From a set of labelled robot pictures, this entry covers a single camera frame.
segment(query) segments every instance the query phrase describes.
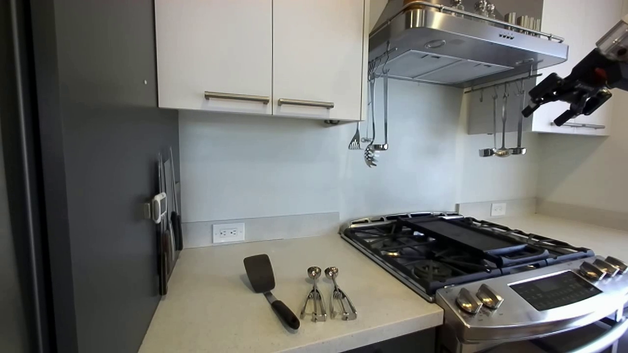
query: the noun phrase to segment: electrical outlet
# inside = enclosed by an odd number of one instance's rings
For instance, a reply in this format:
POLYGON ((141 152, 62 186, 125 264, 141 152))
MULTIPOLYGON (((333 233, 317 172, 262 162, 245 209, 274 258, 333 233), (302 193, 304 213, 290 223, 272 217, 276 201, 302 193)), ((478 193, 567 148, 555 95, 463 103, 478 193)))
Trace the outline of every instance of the electrical outlet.
POLYGON ((506 215, 506 211, 508 211, 508 205, 504 201, 490 203, 490 215, 492 217, 506 215))
POLYGON ((235 242, 245 240, 245 223, 213 223, 211 225, 213 242, 235 242))

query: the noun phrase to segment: cabinet door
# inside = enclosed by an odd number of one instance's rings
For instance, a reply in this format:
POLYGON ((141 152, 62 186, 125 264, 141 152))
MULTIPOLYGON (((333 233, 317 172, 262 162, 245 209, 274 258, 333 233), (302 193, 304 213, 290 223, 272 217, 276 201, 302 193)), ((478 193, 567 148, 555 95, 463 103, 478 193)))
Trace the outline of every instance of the cabinet door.
POLYGON ((272 111, 359 119, 366 64, 362 0, 272 3, 272 111))
POLYGON ((270 0, 154 0, 158 105, 270 111, 270 0))
MULTIPOLYGON (((623 0, 543 0, 543 31, 559 35, 568 44, 568 60, 541 70, 567 76, 570 68, 594 48, 594 42, 620 19, 623 0)), ((570 135, 608 135, 612 99, 590 115, 578 115, 565 125, 553 125, 553 119, 568 107, 565 101, 551 101, 533 113, 531 129, 543 133, 570 135)))

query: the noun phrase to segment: white countertop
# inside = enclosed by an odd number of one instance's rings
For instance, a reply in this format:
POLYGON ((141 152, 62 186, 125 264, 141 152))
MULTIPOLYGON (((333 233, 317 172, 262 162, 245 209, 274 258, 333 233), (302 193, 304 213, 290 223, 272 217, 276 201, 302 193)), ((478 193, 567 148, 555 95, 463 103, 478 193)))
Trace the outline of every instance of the white countertop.
POLYGON ((612 254, 628 262, 628 229, 549 215, 498 217, 490 221, 588 246, 600 256, 612 254))
MULTIPOLYGON (((508 227, 582 244, 628 262, 628 229, 574 219, 531 215, 492 219, 508 227)), ((327 307, 331 282, 319 291, 327 307)), ((435 303, 427 303, 339 235, 251 240, 184 248, 160 299, 141 353, 172 350, 345 350, 439 325, 435 303), (272 293, 296 315, 309 290, 306 268, 337 266, 337 284, 351 297, 357 319, 309 321, 290 333, 274 317, 262 293, 245 282, 243 258, 266 252, 274 270, 272 293)))

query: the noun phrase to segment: spatula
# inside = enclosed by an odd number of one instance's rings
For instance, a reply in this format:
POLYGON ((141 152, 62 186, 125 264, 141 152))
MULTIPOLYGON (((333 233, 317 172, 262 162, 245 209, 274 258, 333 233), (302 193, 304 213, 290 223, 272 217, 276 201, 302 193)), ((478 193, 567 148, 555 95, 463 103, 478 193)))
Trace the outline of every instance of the spatula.
POLYGON ((274 313, 280 317, 280 321, 290 329, 298 329, 300 325, 298 317, 292 313, 292 309, 286 303, 276 299, 270 291, 274 288, 274 276, 272 276, 272 264, 268 254, 262 252, 262 254, 245 256, 243 266, 247 270, 253 291, 262 291, 270 301, 274 313))

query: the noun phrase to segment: gas stove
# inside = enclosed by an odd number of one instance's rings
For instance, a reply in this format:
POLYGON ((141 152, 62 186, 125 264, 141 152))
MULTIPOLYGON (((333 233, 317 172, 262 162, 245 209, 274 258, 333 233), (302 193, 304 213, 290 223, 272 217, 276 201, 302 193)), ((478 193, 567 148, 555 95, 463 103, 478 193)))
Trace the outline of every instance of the gas stove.
POLYGON ((608 331, 628 329, 618 313, 628 301, 625 264, 586 246, 459 213, 362 217, 339 235, 443 307, 441 341, 451 350, 547 337, 608 315, 618 319, 608 331))

